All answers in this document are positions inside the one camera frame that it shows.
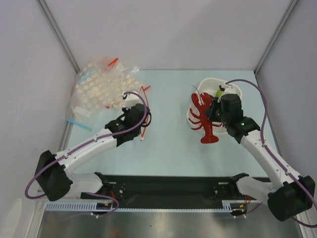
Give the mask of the clear bag with orange zipper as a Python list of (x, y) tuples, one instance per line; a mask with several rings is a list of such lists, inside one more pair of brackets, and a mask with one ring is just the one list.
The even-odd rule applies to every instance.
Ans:
[[(148, 100), (148, 97), (147, 97), (147, 90), (150, 88), (150, 86), (141, 86), (140, 89), (138, 90), (135, 90), (136, 92), (139, 93), (139, 98), (141, 100), (141, 103), (140, 104), (143, 104), (144, 107), (148, 107), (149, 108), (149, 100)], [(146, 123), (149, 123), (151, 122), (151, 116), (147, 116), (146, 117), (146, 109), (145, 109), (145, 113), (144, 113), (144, 116), (142, 119), (146, 119)], [(147, 127), (142, 127), (141, 128), (141, 134), (140, 134), (140, 137), (141, 137), (141, 141), (144, 140), (144, 137), (145, 137), (145, 133), (146, 133), (146, 128)]]

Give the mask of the red toy lobster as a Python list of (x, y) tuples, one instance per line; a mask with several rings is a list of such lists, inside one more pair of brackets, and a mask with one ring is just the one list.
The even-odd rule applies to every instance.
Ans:
[(212, 105), (213, 96), (203, 92), (200, 93), (198, 88), (194, 86), (196, 89), (196, 93), (191, 95), (191, 102), (198, 111), (198, 114), (194, 113), (193, 109), (190, 108), (189, 112), (190, 115), (195, 118), (197, 121), (193, 121), (192, 119), (188, 118), (189, 122), (197, 125), (198, 127), (192, 128), (192, 130), (200, 130), (203, 129), (205, 135), (201, 138), (200, 142), (202, 144), (213, 144), (219, 142), (219, 138), (213, 134), (213, 126), (220, 126), (219, 124), (213, 124), (212, 121), (208, 119), (205, 114), (205, 111), (210, 108)]

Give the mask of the white perforated plastic basket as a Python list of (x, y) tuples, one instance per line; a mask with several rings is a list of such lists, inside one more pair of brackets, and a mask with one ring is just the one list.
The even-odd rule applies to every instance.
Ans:
[[(198, 86), (198, 91), (200, 93), (208, 93), (211, 96), (215, 97), (217, 95), (217, 91), (220, 90), (221, 88), (226, 88), (225, 85), (226, 81), (218, 78), (205, 78), (204, 80), (201, 81), (201, 83)], [(198, 115), (199, 111), (193, 104), (193, 102), (190, 103), (189, 109), (187, 110), (187, 121), (190, 125), (191, 128), (197, 128), (200, 126), (200, 123), (197, 123), (199, 121), (198, 118), (194, 117), (191, 113), (190, 110), (193, 111), (194, 114)], [(217, 124), (218, 126), (212, 126), (213, 129), (213, 134), (215, 136), (223, 136), (227, 134), (226, 128), (219, 122), (215, 122), (214, 124)]]

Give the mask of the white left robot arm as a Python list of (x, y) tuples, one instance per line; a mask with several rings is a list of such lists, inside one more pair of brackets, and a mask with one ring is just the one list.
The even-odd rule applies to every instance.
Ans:
[(49, 150), (43, 152), (35, 176), (48, 200), (57, 201), (81, 193), (93, 193), (97, 198), (105, 198), (109, 186), (104, 175), (99, 172), (76, 174), (75, 171), (99, 154), (138, 137), (141, 128), (147, 126), (145, 121), (150, 114), (147, 106), (136, 104), (124, 109), (121, 116), (82, 144), (55, 154)]

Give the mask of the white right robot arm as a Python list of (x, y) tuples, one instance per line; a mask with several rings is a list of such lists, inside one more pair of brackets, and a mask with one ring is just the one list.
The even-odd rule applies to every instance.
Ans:
[(249, 195), (267, 205), (279, 221), (317, 205), (314, 200), (315, 181), (310, 176), (301, 176), (270, 149), (259, 125), (243, 115), (242, 102), (237, 94), (223, 93), (214, 98), (205, 114), (209, 120), (224, 124), (227, 133), (255, 158), (270, 180), (265, 183), (249, 175), (240, 176), (228, 187), (232, 198)]

